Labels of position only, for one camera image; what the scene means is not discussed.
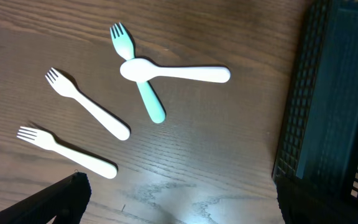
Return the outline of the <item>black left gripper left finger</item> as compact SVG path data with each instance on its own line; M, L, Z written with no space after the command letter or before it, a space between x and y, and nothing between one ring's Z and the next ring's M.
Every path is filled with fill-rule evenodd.
M74 174L0 211L0 224L79 223L90 201L83 172Z

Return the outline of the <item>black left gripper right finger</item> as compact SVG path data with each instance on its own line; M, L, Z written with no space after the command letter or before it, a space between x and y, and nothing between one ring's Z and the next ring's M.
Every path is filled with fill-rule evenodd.
M279 177L276 187L278 206L285 223L358 223L358 206L320 192L301 180Z

